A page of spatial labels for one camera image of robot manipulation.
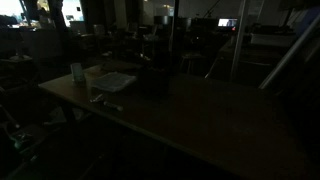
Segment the lit computer monitor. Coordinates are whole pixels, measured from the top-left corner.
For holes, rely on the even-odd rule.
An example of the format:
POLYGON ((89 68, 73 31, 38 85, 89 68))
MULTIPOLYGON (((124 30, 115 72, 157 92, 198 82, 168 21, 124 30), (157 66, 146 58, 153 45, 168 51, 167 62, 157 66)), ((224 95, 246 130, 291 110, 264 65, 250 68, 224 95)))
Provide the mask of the lit computer monitor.
POLYGON ((219 19, 218 27, 235 27, 237 19, 219 19))

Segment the metal support pole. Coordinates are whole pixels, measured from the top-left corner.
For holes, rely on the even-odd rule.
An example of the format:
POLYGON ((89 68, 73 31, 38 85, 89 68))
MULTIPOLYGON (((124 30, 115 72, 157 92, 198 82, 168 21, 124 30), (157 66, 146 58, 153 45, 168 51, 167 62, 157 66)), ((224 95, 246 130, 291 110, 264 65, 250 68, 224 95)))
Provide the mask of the metal support pole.
POLYGON ((247 24, 248 11, 249 11, 250 0, 243 0, 242 13, 240 19, 240 25, 237 35, 237 41, 235 45, 234 57, 232 61, 231 73, 230 73, 230 81, 234 81, 236 78, 236 73, 238 69, 238 64, 241 55, 241 49, 243 44, 243 37, 245 33, 245 28, 247 24))

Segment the wooden stool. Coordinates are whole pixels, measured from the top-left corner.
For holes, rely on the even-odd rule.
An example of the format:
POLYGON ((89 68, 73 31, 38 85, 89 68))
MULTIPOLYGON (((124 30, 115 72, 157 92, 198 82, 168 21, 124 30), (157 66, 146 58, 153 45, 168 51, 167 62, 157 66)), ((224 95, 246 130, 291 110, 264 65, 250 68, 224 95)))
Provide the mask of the wooden stool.
POLYGON ((190 74, 193 71, 194 63, 197 60, 205 60, 205 59, 206 59, 206 57, 204 55, 199 54, 199 53, 183 54, 181 64, 180 64, 180 69, 183 69, 184 64, 187 64, 186 73, 190 74))

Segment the white towel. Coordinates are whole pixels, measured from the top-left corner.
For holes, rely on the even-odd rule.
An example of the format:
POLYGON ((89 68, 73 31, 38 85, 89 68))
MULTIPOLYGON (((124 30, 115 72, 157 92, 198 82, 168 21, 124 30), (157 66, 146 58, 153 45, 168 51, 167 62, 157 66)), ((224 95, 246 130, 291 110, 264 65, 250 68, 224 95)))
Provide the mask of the white towel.
POLYGON ((137 80, 131 76, 119 72, 110 72, 92 81, 92 86, 108 92, 118 92, 131 85, 137 80))

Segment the black box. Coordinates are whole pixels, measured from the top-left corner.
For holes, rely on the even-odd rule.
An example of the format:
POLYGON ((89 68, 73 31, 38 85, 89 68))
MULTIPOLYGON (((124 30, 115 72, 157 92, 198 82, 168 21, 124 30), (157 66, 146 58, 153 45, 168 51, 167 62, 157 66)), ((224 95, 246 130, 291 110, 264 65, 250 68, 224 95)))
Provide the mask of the black box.
POLYGON ((168 91, 169 76, 164 69, 144 66, 138 73, 140 90, 148 95, 161 95, 168 91))

